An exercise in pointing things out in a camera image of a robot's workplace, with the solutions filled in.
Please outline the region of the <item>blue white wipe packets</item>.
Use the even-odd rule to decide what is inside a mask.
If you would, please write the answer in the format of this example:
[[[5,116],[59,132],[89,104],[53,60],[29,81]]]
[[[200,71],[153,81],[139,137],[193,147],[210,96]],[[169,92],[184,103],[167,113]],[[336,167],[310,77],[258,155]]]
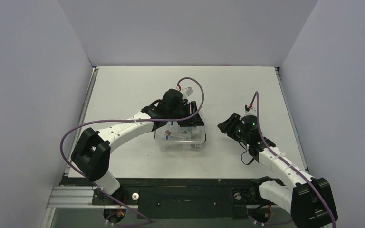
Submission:
[[[190,141],[191,140],[191,134],[188,132],[183,132],[183,133],[172,133],[171,134],[172,137],[175,138],[176,141]]]

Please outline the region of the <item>clear plastic box lid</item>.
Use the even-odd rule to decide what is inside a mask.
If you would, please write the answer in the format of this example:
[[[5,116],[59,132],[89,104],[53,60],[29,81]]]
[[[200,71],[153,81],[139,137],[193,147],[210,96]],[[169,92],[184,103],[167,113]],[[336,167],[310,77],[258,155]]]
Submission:
[[[177,122],[168,122],[155,130],[154,139],[160,145],[202,144],[206,141],[204,126],[181,127]]]

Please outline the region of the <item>clear plastic medicine box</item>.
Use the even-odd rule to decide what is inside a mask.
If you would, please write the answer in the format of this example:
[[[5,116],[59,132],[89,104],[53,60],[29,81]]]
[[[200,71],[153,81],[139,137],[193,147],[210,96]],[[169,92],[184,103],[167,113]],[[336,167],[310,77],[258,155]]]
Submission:
[[[168,122],[155,130],[154,139],[163,152],[200,151],[206,142],[206,131],[204,126],[180,127]]]

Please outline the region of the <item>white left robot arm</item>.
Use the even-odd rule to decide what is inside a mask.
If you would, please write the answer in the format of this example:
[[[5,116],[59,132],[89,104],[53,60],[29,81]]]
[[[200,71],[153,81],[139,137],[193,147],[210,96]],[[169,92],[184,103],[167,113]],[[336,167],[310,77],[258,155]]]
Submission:
[[[123,191],[109,171],[111,153],[139,135],[154,132],[171,121],[181,128],[204,127],[196,102],[189,102],[187,96],[182,91],[169,89],[162,99],[119,124],[100,130],[86,128],[73,149],[71,161],[90,182],[104,191],[104,198],[110,204],[119,203]]]

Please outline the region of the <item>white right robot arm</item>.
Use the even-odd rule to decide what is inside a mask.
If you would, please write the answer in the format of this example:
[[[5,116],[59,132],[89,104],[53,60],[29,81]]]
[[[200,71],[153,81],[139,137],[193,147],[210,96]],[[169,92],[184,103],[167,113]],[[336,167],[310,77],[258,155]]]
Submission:
[[[259,130],[257,116],[233,113],[217,125],[229,138],[246,146],[256,162],[268,168],[282,182],[270,177],[257,179],[249,190],[250,199],[270,201],[291,215],[298,228],[322,228],[338,220],[329,182],[301,170]]]

